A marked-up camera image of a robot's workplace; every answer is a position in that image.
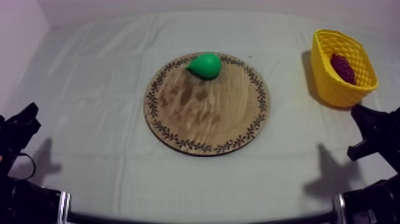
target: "white tablecloth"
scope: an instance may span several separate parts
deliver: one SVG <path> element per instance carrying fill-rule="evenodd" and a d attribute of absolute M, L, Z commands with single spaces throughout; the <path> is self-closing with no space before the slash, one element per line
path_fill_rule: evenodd
<path fill-rule="evenodd" d="M 33 182 L 72 193 L 73 210 L 168 222 L 244 222 L 331 208 L 331 197 L 394 175 L 379 155 L 351 163 L 361 140 L 349 111 L 315 100 L 310 52 L 316 29 L 360 41 L 380 86 L 362 104 L 400 106 L 400 38 L 289 15 L 200 11 L 143 14 L 51 30 L 9 103 L 31 101 L 42 124 L 26 152 Z M 245 148 L 198 158 L 164 146 L 143 117 L 155 72 L 197 51 L 251 64 L 271 94 L 265 128 Z M 18 159 L 15 175 L 30 172 Z"/>

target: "white wall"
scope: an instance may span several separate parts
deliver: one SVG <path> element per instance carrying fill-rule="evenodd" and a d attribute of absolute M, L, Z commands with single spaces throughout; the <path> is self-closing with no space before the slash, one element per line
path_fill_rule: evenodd
<path fill-rule="evenodd" d="M 400 33 L 399 0 L 39 0 L 51 26 L 159 11 L 251 10 Z"/>
<path fill-rule="evenodd" d="M 36 0 L 0 0 L 0 113 L 48 29 Z"/>

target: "floral border pattern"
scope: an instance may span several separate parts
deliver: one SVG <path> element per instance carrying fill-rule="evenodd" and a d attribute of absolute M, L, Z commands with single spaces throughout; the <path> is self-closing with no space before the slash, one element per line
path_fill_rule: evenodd
<path fill-rule="evenodd" d="M 149 124 L 152 125 L 154 129 L 159 131 L 162 137 L 165 140 L 175 143 L 179 148 L 186 147 L 190 150 L 199 150 L 203 153 L 211 153 L 214 152 L 215 155 L 224 154 L 231 151 L 234 151 L 245 144 L 249 143 L 255 138 L 256 131 L 261 129 L 262 122 L 266 119 L 266 112 L 268 109 L 267 105 L 267 93 L 264 90 L 264 82 L 263 80 L 259 80 L 259 76 L 253 71 L 252 68 L 245 65 L 243 61 L 232 59 L 228 56 L 220 56 L 222 62 L 227 64 L 235 64 L 239 67 L 243 67 L 245 73 L 249 76 L 249 79 L 252 84 L 256 87 L 257 92 L 257 101 L 259 103 L 258 108 L 260 112 L 247 128 L 247 131 L 244 135 L 239 135 L 236 139 L 231 139 L 225 142 L 223 145 L 208 145 L 208 144 L 200 144 L 199 142 L 195 142 L 190 139 L 180 139 L 179 136 L 173 133 L 169 127 L 164 126 L 161 121 L 157 119 L 158 117 L 158 98 L 157 93 L 159 92 L 160 86 L 163 84 L 164 78 L 167 73 L 171 71 L 172 68 L 178 68 L 182 64 L 187 64 L 188 62 L 195 59 L 197 56 L 185 57 L 179 59 L 177 61 L 172 61 L 168 63 L 157 75 L 155 81 L 151 83 L 151 88 L 148 94 L 146 95 L 146 104 L 149 108 L 149 115 L 151 116 L 152 122 Z"/>

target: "basket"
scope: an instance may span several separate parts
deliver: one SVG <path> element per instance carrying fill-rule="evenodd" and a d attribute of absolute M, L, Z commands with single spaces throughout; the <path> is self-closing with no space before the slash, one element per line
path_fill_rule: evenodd
<path fill-rule="evenodd" d="M 345 82 L 330 64 L 335 53 L 346 57 L 357 85 Z M 334 30 L 317 30 L 311 50 L 311 67 L 322 100 L 337 107 L 351 107 L 378 87 L 378 79 L 363 46 Z"/>

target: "pear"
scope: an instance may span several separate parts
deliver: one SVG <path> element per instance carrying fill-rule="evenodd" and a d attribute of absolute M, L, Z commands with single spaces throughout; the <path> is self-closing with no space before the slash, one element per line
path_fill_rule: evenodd
<path fill-rule="evenodd" d="M 221 60 L 213 53 L 204 53 L 193 59 L 186 69 L 197 75 L 200 79 L 214 79 L 220 74 Z"/>

